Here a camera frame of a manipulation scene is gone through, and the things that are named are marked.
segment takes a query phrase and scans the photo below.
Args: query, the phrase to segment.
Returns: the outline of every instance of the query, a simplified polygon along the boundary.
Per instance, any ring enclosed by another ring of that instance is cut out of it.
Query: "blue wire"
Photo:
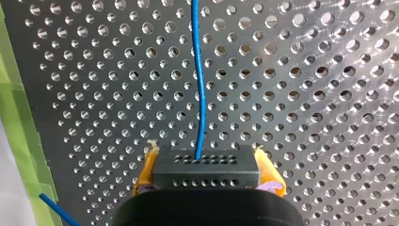
[[[54,210],[54,212],[56,212],[61,218],[63,218],[65,221],[67,221],[71,226],[80,226],[80,224],[78,222],[76,222],[76,220],[74,220],[73,218],[71,218],[71,216],[69,216],[67,214],[67,212],[65,212],[63,209],[61,209],[61,207],[59,207],[59,205],[57,205],[55,202],[53,202],[52,200],[50,200],[50,198],[48,198],[46,195],[44,195],[43,193],[41,193],[39,195],[39,197],[46,202],[46,204],[48,206],[50,206],[50,208],[52,208]]]
[[[206,96],[203,81],[202,60],[200,55],[200,19],[199,0],[191,1],[191,22],[193,30],[194,59],[196,62],[197,80],[199,84],[199,133],[197,136],[196,159],[201,158],[203,139],[206,126]]]

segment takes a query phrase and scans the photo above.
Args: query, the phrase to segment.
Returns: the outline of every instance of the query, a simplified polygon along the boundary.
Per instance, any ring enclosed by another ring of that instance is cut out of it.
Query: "black rubber base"
[[[173,189],[141,194],[124,203],[113,226],[303,226],[286,200],[254,189]]]

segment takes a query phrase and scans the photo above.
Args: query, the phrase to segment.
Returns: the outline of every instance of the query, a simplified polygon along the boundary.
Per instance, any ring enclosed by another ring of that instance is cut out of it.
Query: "perforated metal sheet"
[[[398,225],[397,1],[201,0],[206,149],[264,145],[309,225]],[[4,0],[59,203],[110,222],[147,139],[192,149],[183,0]]]

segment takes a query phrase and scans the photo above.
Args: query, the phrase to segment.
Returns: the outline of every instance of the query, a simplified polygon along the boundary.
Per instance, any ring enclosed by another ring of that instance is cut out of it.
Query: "hole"
[[[126,1],[125,0],[115,0],[115,8],[119,10],[126,9]]]
[[[264,47],[264,51],[269,54],[272,55],[274,53],[277,52],[277,45],[274,42],[269,42],[265,45]]]
[[[153,26],[152,26],[152,24],[150,24],[150,23],[144,23],[144,24],[141,26],[141,29],[143,30],[143,33],[144,33],[144,34],[147,34],[147,35],[150,35],[150,34],[152,34],[152,32],[153,32]]]
[[[184,99],[184,94],[182,92],[175,92],[174,93],[174,99],[176,101],[182,101]]]
[[[241,94],[240,94],[240,99],[241,99],[242,101],[247,101],[247,100],[249,100],[249,99],[250,99],[250,93],[249,93],[248,91],[243,91],[243,92],[241,92]]]
[[[356,73],[356,69],[352,66],[347,66],[343,69],[343,75],[345,77],[353,76]]]
[[[315,1],[312,0],[309,4],[308,4],[309,10],[310,11],[316,11],[317,9],[320,8],[320,2],[319,1]]]
[[[378,40],[375,43],[375,49],[377,50],[386,50],[390,46],[390,42],[385,39]]]
[[[350,40],[346,44],[346,50],[349,52],[355,52],[359,49],[360,47],[360,42],[358,40]]]
[[[150,47],[147,49],[146,55],[148,58],[156,58],[157,52],[154,48]]]
[[[226,28],[226,22],[223,19],[217,18],[214,20],[214,29],[220,31]]]
[[[263,115],[264,121],[268,122],[268,121],[272,121],[273,119],[274,119],[274,116],[272,113],[270,113],[270,112],[264,113],[264,115]]]
[[[293,78],[298,78],[302,74],[302,71],[299,68],[292,68],[290,70],[290,76]]]
[[[242,45],[240,46],[239,52],[240,52],[240,54],[241,54],[242,56],[248,55],[248,54],[250,53],[250,51],[251,51],[251,46],[250,46],[250,44],[244,43],[244,44],[242,44]]]
[[[200,11],[200,14],[202,15],[202,17],[207,17],[211,14],[211,10],[207,7],[202,8],[202,10]]]
[[[347,100],[351,99],[351,97],[352,97],[352,93],[348,90],[344,90],[340,93],[340,99],[342,101],[347,101]]]
[[[394,53],[390,55],[390,63],[396,63],[399,61],[399,54]]]
[[[248,79],[250,77],[250,70],[249,69],[242,69],[240,72],[240,77],[242,79]]]
[[[135,57],[135,51],[131,48],[127,48],[124,51],[124,55],[126,58],[133,58],[133,57]]]
[[[157,91],[153,94],[153,99],[155,101],[162,101],[162,99],[164,99],[164,95],[162,94],[162,92]]]
[[[137,0],[137,4],[140,8],[148,8],[150,6],[150,0]]]
[[[279,32],[279,38],[281,40],[287,40],[288,38],[290,38],[290,36],[291,36],[291,33],[288,30],[281,30]]]
[[[227,49],[224,45],[218,45],[215,47],[215,54],[219,57],[225,56],[227,53]]]
[[[59,13],[61,13],[61,6],[59,4],[56,3],[52,3],[50,6],[50,10],[51,12],[53,12],[55,15],[58,15]]]
[[[219,69],[216,72],[216,78],[221,80],[226,77],[226,71],[224,69]]]
[[[365,28],[365,29],[361,32],[361,34],[362,34],[362,36],[365,37],[365,38],[370,38],[370,37],[373,36],[373,34],[375,34],[375,32],[376,32],[376,28],[375,28],[374,26],[370,26],[370,27]]]
[[[240,138],[242,140],[249,140],[250,139],[250,133],[249,132],[244,132],[241,134]]]
[[[253,10],[253,12],[254,12],[255,14],[262,13],[262,12],[263,12],[263,5],[257,3],[257,4],[255,4],[255,5],[253,6],[252,10]]]
[[[350,5],[350,0],[340,0],[338,2],[338,7],[341,9],[348,8]]]
[[[320,21],[324,26],[330,25],[334,22],[334,14],[326,12],[325,14],[322,15]]]
[[[293,5],[290,2],[282,2],[279,4],[279,11],[282,13],[287,13],[293,8]]]
[[[151,80],[158,80],[161,77],[161,74],[158,71],[151,71],[150,72],[150,79]]]
[[[176,16],[177,16],[178,18],[183,18],[183,17],[185,17],[185,11],[184,11],[182,8],[177,9],[177,11],[176,11]]]
[[[96,11],[103,11],[103,9],[104,9],[104,4],[101,0],[94,0],[93,4],[91,6]]]
[[[106,25],[100,25],[98,28],[98,32],[101,36],[107,36],[109,34],[109,29],[108,26]]]
[[[71,9],[76,13],[80,13],[82,12],[82,5],[78,2],[72,2]]]
[[[203,35],[202,40],[205,43],[209,43],[212,40],[212,36],[210,34],[205,34],[205,35]]]
[[[364,19],[364,13],[361,11],[355,11],[354,13],[352,13],[352,15],[350,15],[350,22],[352,24],[360,24]]]
[[[297,119],[298,119],[298,116],[296,115],[296,113],[289,113],[288,115],[287,115],[287,121],[288,122],[294,122],[294,121],[296,121]]]
[[[315,101],[321,101],[326,98],[326,94],[322,90],[318,90],[314,93],[313,99]]]
[[[276,75],[276,70],[274,70],[272,68],[268,68],[268,69],[264,70],[263,75],[267,79],[273,78]]]
[[[201,182],[202,186],[208,186],[209,185],[209,181],[208,180],[202,180]]]
[[[244,112],[240,115],[241,121],[249,121],[250,120],[250,114],[247,112]]]
[[[270,15],[270,16],[266,17],[266,20],[264,21],[264,23],[266,24],[266,26],[268,28],[273,28],[279,23],[279,20],[277,19],[276,16]]]
[[[291,45],[291,51],[294,54],[299,54],[303,51],[303,44],[300,41],[296,41]]]
[[[377,65],[374,66],[371,70],[370,70],[370,75],[373,77],[378,77],[380,76],[382,73],[384,72],[384,68]]]
[[[120,33],[122,35],[129,35],[130,32],[131,32],[131,28],[130,28],[130,26],[128,24],[122,24],[120,26]]]
[[[322,53],[328,52],[331,49],[331,43],[328,40],[323,40],[319,43],[319,51]]]
[[[290,91],[290,93],[288,94],[288,100],[290,101],[296,101],[299,98],[299,93],[297,91]]]
[[[164,7],[171,7],[173,6],[174,0],[162,0],[161,2]]]
[[[138,13],[136,11],[130,12],[129,18],[130,18],[131,21],[137,21],[138,20]]]
[[[229,83],[229,88],[230,88],[230,89],[237,89],[237,88],[238,88],[238,83],[236,83],[236,82],[230,82],[230,83]]]
[[[32,13],[32,15],[39,16],[40,8],[38,6],[32,5],[30,6],[30,13]]]
[[[182,73],[180,71],[178,71],[178,70],[174,70],[171,73],[171,77],[172,77],[173,80],[180,80],[182,78]]]
[[[340,85],[340,81],[337,79],[333,79],[328,83],[328,87],[330,89],[336,89]]]
[[[104,49],[103,55],[107,59],[112,59],[114,57],[114,52],[110,49]]]
[[[176,46],[172,46],[169,48],[168,53],[170,57],[177,57],[180,51]]]
[[[230,185],[231,186],[238,186],[239,185],[238,180],[231,180],[230,181]]]
[[[302,88],[303,89],[310,89],[313,86],[313,82],[311,80],[305,80],[302,83]]]
[[[67,31],[65,28],[63,28],[63,27],[60,27],[60,28],[56,31],[56,33],[57,33],[57,35],[58,35],[60,38],[62,38],[62,39],[66,39],[67,36],[68,36],[68,31]]]
[[[300,27],[303,24],[305,24],[305,22],[306,22],[306,19],[305,19],[305,16],[303,14],[298,13],[298,14],[296,14],[294,16],[294,19],[293,19],[293,25],[294,26]]]
[[[175,32],[176,32],[176,29],[177,29],[177,26],[176,26],[176,24],[175,24],[174,22],[172,22],[172,21],[169,21],[169,22],[167,22],[167,23],[165,24],[165,30],[166,30],[168,33],[175,33]]]
[[[310,39],[310,40],[316,38],[318,34],[319,34],[319,31],[318,31],[316,28],[310,28],[310,29],[306,32],[306,36],[307,36],[308,39]]]
[[[392,10],[385,10],[379,16],[379,19],[383,23],[389,23],[389,22],[391,22],[393,20],[393,18],[395,18],[395,12],[392,11]]]
[[[322,119],[323,119],[323,115],[320,114],[320,113],[314,113],[314,114],[311,115],[311,120],[312,120],[313,122],[319,122],[319,121],[321,121]]]
[[[251,26],[251,21],[248,17],[243,17],[238,22],[238,25],[240,26],[241,29],[247,30]]]

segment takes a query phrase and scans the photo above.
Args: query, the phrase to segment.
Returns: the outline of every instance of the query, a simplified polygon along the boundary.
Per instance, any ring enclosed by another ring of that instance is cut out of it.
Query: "green edge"
[[[61,226],[61,218],[40,198],[44,193],[57,201],[56,188],[45,162],[40,136],[33,122],[0,4],[0,117],[8,143],[32,205],[37,225]]]

